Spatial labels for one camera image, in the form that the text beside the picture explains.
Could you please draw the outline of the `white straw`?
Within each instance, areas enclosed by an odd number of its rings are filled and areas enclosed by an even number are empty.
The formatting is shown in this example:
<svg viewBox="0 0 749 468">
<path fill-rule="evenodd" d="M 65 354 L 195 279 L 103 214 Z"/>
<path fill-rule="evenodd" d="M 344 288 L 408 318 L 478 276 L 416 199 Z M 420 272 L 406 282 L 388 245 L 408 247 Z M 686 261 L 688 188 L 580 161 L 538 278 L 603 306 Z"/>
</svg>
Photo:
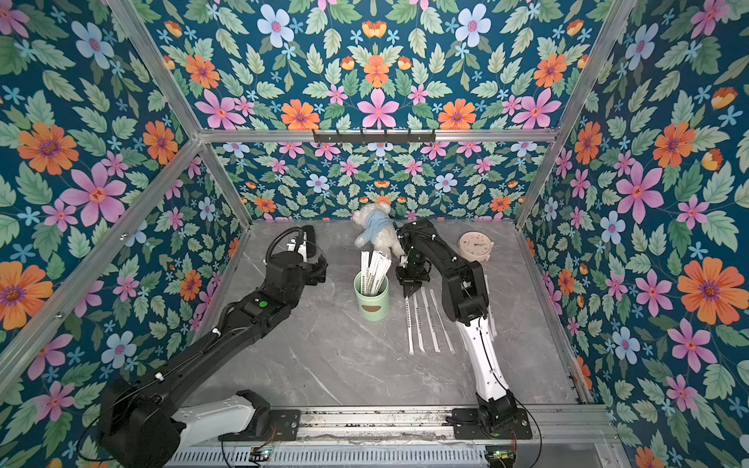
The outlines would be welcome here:
<svg viewBox="0 0 749 468">
<path fill-rule="evenodd" d="M 411 316 L 411 306 L 409 302 L 409 298 L 404 298 L 405 306 L 406 306 L 406 323 L 407 323 L 407 337 L 408 337 L 408 343 L 409 343 L 409 354 L 414 355 L 415 354 L 415 347 L 414 347 L 414 340 L 413 340 L 413 321 Z"/>
<path fill-rule="evenodd" d="M 434 351 L 436 353 L 440 353 L 441 349 L 440 349 L 439 342 L 438 342 L 437 337 L 436 337 L 433 320 L 432 320 L 432 317 L 431 317 L 431 314 L 430 314 L 429 300 L 427 298 L 425 288 L 421 288 L 421 297 L 422 297 L 422 301 L 423 301 L 424 308 L 425 308 L 425 314 L 426 314 L 426 319 L 427 319 L 427 326 L 428 326 L 430 337 L 431 337 L 431 340 L 432 340 L 433 349 L 434 349 Z"/>
<path fill-rule="evenodd" d="M 436 314 L 437 314 L 437 318 L 439 320 L 440 328 L 441 328 L 441 330 L 443 332 L 444 338 L 446 339 L 446 343 L 448 345 L 448 349 L 450 350 L 450 353 L 454 355 L 454 354 L 456 354 L 456 350 L 454 350 L 454 345 L 452 343 L 452 339 L 451 339 L 450 335 L 447 332 L 447 328 L 445 326 L 443 315 L 441 313 L 442 310 L 441 310 L 441 308 L 440 308 L 440 306 L 439 306 L 439 304 L 437 302 L 437 298 L 436 298 L 436 294 L 435 294 L 434 290 L 429 290 L 429 296 L 430 296 L 430 298 L 432 300 L 432 303 L 434 305 L 434 308 L 436 310 Z"/>
<path fill-rule="evenodd" d="M 425 348 L 421 331 L 421 319 L 419 319 L 419 302 L 417 301 L 417 296 L 415 294 L 413 294 L 412 298 L 414 303 L 415 327 L 417 328 L 417 346 L 419 347 L 419 351 L 423 354 L 425 353 Z"/>
<path fill-rule="evenodd" d="M 491 295 L 488 292 L 488 320 L 489 320 L 489 326 L 490 326 L 490 333 L 492 336 L 492 340 L 494 340 L 497 337 L 497 324 L 495 323 L 495 315 L 493 315 L 493 302 L 491 299 Z"/>
</svg>

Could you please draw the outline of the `green metal straw cup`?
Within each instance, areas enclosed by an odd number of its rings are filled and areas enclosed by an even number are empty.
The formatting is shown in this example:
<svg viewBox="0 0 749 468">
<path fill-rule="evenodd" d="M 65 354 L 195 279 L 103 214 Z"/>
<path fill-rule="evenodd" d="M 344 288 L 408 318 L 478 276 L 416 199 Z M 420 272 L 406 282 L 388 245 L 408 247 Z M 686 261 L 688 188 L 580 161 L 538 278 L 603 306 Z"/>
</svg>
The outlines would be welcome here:
<svg viewBox="0 0 749 468">
<path fill-rule="evenodd" d="M 361 291 L 362 274 L 358 273 L 354 279 L 354 290 L 358 310 L 362 317 L 370 322 L 382 321 L 390 313 L 389 281 L 385 278 L 380 285 L 380 291 L 374 296 L 365 296 Z"/>
</svg>

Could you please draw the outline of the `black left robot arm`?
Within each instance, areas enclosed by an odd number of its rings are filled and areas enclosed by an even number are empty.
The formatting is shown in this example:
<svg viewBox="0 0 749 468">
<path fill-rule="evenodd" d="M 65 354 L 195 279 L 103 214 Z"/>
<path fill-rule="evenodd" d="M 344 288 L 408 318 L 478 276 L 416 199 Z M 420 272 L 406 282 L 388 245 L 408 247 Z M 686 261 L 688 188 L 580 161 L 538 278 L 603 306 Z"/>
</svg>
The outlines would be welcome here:
<svg viewBox="0 0 749 468">
<path fill-rule="evenodd" d="M 269 404 L 249 390 L 187 407 L 204 381 L 288 319 L 307 286 L 326 279 L 325 257 L 308 263 L 294 251 L 266 260 L 263 283 L 224 308 L 218 325 L 171 360 L 103 392 L 99 445 L 124 467 L 162 467 L 179 451 L 224 434 L 268 430 Z"/>
</svg>

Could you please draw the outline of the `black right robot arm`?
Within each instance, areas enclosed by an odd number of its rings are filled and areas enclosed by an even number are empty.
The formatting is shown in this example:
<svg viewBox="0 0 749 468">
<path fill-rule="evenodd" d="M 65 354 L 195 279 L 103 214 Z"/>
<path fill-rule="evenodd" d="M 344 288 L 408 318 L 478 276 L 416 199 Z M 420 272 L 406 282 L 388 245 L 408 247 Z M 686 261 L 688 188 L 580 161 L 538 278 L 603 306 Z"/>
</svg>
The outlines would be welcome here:
<svg viewBox="0 0 749 468">
<path fill-rule="evenodd" d="M 443 310 L 458 327 L 472 364 L 477 423 L 488 433 L 499 431 L 515 417 L 518 405 L 493 347 L 490 299 L 482 265 L 458 255 L 430 220 L 407 222 L 396 228 L 396 235 L 404 249 L 396 268 L 404 296 L 409 298 L 429 282 L 431 270 L 439 273 Z"/>
</svg>

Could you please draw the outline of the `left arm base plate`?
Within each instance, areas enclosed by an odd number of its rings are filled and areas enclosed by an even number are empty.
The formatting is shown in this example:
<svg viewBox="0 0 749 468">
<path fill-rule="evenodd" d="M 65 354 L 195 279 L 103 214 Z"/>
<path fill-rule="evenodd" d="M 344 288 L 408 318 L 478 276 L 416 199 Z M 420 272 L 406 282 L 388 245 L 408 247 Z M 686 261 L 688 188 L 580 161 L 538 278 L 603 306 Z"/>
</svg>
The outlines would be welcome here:
<svg viewBox="0 0 749 468">
<path fill-rule="evenodd" d="M 222 436 L 224 442 L 290 442 L 300 429 L 302 412 L 298 409 L 262 409 L 240 432 Z"/>
</svg>

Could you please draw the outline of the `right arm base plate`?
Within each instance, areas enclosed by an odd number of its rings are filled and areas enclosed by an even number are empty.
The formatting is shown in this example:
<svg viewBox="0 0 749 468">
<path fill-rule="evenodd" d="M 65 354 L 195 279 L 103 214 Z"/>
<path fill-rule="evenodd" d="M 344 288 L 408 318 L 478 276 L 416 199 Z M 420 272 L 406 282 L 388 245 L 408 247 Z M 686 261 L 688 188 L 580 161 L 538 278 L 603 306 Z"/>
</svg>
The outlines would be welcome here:
<svg viewBox="0 0 749 468">
<path fill-rule="evenodd" d="M 507 417 L 492 419 L 479 408 L 455 408 L 445 420 L 452 426 L 456 440 L 532 440 L 534 425 L 522 409 Z"/>
</svg>

